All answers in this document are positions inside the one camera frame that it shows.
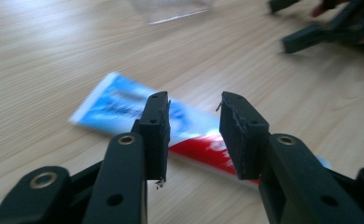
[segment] table surface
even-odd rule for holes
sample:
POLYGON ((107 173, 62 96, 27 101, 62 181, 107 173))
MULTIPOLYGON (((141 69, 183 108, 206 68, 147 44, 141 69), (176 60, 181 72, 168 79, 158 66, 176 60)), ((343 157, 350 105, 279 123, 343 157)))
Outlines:
MULTIPOLYGON (((299 137, 332 169, 364 166, 364 49, 320 44, 293 55, 280 39, 312 22, 316 1, 269 15, 266 1, 149 25, 124 0, 0 0, 0 202, 45 165, 73 175, 100 161, 109 136, 67 120, 109 72, 215 116, 223 91, 243 95, 271 133, 299 137)), ((169 160, 148 186, 149 223, 267 223, 257 189, 169 160)))

